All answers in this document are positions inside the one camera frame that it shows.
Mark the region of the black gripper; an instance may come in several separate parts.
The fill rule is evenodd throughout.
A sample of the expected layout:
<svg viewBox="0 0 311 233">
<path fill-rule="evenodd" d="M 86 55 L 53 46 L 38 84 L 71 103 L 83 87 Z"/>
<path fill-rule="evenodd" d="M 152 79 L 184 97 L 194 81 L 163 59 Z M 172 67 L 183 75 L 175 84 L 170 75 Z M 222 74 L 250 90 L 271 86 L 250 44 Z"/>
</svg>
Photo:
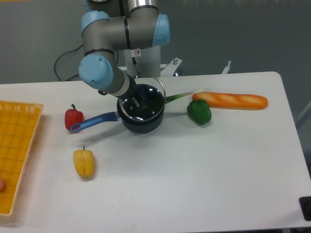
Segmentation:
<svg viewBox="0 0 311 233">
<path fill-rule="evenodd" d="M 137 92 L 137 85 L 134 80 L 130 80 L 129 87 L 126 91 L 126 99 L 133 101 L 133 103 L 136 105 L 136 107 L 140 106 L 146 106 L 146 97 L 145 96 L 139 96 L 139 93 Z"/>
</svg>

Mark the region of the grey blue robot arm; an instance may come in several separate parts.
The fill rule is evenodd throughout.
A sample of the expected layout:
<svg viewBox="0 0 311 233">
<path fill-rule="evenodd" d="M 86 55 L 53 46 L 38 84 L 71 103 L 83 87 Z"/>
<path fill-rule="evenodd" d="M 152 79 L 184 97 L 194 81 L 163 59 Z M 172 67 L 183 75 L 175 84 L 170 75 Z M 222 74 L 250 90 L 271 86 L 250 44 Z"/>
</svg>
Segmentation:
<svg viewBox="0 0 311 233">
<path fill-rule="evenodd" d="M 121 100 L 141 101 L 136 83 L 116 66 L 118 50 L 149 49 L 168 44 L 170 24 L 155 0 L 85 0 L 81 19 L 84 58 L 80 79 Z"/>
</svg>

